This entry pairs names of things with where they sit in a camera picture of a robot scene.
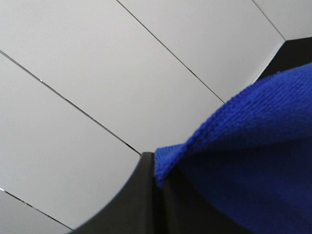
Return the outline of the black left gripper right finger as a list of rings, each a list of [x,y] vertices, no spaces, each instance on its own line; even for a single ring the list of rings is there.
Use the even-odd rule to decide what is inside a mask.
[[[175,168],[163,185],[170,234],[239,234],[240,226],[216,210]]]

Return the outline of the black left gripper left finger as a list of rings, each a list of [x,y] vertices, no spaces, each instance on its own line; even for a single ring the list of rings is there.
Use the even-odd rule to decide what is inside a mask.
[[[154,153],[144,152],[118,194],[74,234],[156,234]]]

